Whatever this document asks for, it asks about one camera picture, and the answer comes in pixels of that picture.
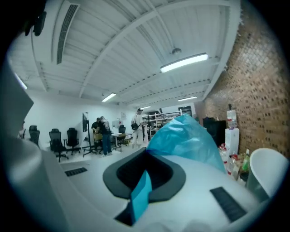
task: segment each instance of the fluorescent light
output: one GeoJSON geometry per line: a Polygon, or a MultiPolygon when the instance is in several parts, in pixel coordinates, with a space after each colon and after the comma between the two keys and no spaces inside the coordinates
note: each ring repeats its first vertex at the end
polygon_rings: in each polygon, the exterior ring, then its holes
{"type": "Polygon", "coordinates": [[[170,71],[172,69],[179,68],[179,67],[187,65],[187,64],[191,64],[191,63],[195,63],[195,62],[199,62],[199,61],[203,61],[203,60],[207,60],[207,59],[208,59],[208,55],[206,53],[202,53],[202,54],[190,56],[190,57],[166,64],[166,65],[162,66],[160,69],[161,69],[161,72],[165,73],[165,72],[170,71]]]}
{"type": "Polygon", "coordinates": [[[115,93],[111,93],[109,96],[107,96],[102,102],[106,102],[109,99],[111,99],[112,97],[114,97],[116,94],[115,93]]]}
{"type": "Polygon", "coordinates": [[[150,108],[150,106],[146,106],[146,107],[140,108],[140,110],[143,110],[143,109],[146,109],[146,108],[150,108]]]}
{"type": "Polygon", "coordinates": [[[22,86],[23,89],[27,89],[27,86],[23,83],[23,81],[18,77],[16,73],[14,73],[16,76],[16,79],[18,80],[19,84],[22,86]]]}
{"type": "Polygon", "coordinates": [[[188,97],[188,98],[180,99],[180,100],[178,100],[178,102],[186,101],[186,100],[194,99],[194,98],[198,98],[198,97],[197,97],[197,96],[194,96],[194,97],[188,97]]]}

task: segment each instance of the black vent grille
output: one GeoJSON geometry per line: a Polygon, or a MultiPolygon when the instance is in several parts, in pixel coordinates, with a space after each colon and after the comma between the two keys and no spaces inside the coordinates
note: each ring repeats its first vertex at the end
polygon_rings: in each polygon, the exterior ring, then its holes
{"type": "Polygon", "coordinates": [[[246,211],[223,187],[214,188],[210,191],[231,222],[238,220],[246,214],[246,211]]]}
{"type": "Polygon", "coordinates": [[[57,64],[62,62],[65,38],[68,33],[68,27],[73,19],[73,15],[76,12],[77,7],[78,5],[70,5],[70,7],[68,8],[67,14],[65,15],[62,29],[60,31],[59,40],[58,40],[57,64]]]}
{"type": "Polygon", "coordinates": [[[74,176],[74,175],[77,175],[77,174],[80,174],[80,173],[83,173],[83,172],[86,172],[87,169],[85,168],[79,168],[79,169],[73,169],[73,170],[69,170],[69,171],[65,171],[65,174],[67,176],[74,176]]]}

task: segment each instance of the blue plastic bag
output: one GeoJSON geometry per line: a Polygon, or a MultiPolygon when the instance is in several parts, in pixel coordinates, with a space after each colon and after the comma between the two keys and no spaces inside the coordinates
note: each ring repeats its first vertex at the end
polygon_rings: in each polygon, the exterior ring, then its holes
{"type": "Polygon", "coordinates": [[[152,155],[179,155],[226,172],[213,138],[188,114],[163,126],[152,137],[147,151],[152,155]]]}

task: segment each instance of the black office chair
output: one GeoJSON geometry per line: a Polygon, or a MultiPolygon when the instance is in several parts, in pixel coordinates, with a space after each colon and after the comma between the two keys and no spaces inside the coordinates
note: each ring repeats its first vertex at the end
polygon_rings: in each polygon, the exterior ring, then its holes
{"type": "Polygon", "coordinates": [[[58,152],[58,161],[60,163],[60,157],[68,157],[64,154],[61,154],[63,151],[66,151],[66,148],[62,144],[62,133],[58,129],[52,129],[51,132],[49,132],[50,137],[50,149],[53,152],[58,152]]]}
{"type": "Polygon", "coordinates": [[[75,148],[75,146],[77,146],[79,144],[78,138],[77,138],[77,130],[74,128],[69,128],[67,131],[67,134],[68,134],[68,139],[63,140],[64,146],[67,145],[69,147],[72,147],[71,149],[67,149],[67,153],[70,150],[72,151],[71,155],[73,155],[74,151],[78,151],[79,153],[81,153],[79,147],[75,148]]]}
{"type": "Polygon", "coordinates": [[[117,147],[120,148],[120,152],[122,152],[122,144],[124,144],[124,140],[126,138],[125,131],[126,131],[126,127],[121,125],[119,127],[119,133],[122,133],[122,134],[117,137],[117,147]]]}
{"type": "Polygon", "coordinates": [[[33,126],[30,126],[29,127],[29,134],[30,134],[30,141],[35,143],[37,146],[38,145],[38,140],[39,140],[39,134],[40,134],[40,131],[37,130],[37,126],[33,125],[33,126]]]}

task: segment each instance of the white ceiling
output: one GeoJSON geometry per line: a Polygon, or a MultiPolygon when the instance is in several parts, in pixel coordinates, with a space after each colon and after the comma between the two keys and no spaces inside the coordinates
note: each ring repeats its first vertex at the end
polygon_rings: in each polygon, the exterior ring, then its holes
{"type": "Polygon", "coordinates": [[[110,102],[133,107],[175,104],[193,95],[200,101],[224,69],[240,21],[237,0],[78,3],[61,64],[38,62],[31,35],[11,46],[12,67],[29,89],[96,101],[113,92],[110,102]],[[172,55],[174,48],[182,52],[172,55]],[[199,53],[210,59],[160,72],[165,64],[199,53]]]}

